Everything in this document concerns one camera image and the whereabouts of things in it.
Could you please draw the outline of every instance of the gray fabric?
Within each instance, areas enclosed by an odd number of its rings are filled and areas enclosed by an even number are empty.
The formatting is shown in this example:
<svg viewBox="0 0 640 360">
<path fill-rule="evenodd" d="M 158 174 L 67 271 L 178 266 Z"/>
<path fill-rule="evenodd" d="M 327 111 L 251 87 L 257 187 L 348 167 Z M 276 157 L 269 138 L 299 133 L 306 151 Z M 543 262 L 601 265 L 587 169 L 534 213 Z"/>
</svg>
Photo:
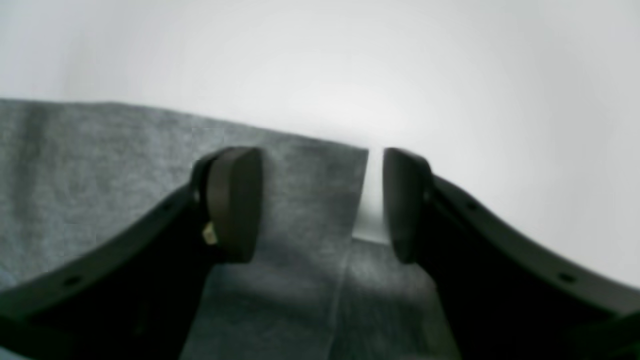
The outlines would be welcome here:
<svg viewBox="0 0 640 360">
<path fill-rule="evenodd" d="M 228 145 L 264 149 L 260 237 L 209 275 L 182 359 L 456 359 L 428 276 L 351 239 L 365 150 L 174 111 L 0 100 L 0 287 L 106 241 Z"/>
</svg>

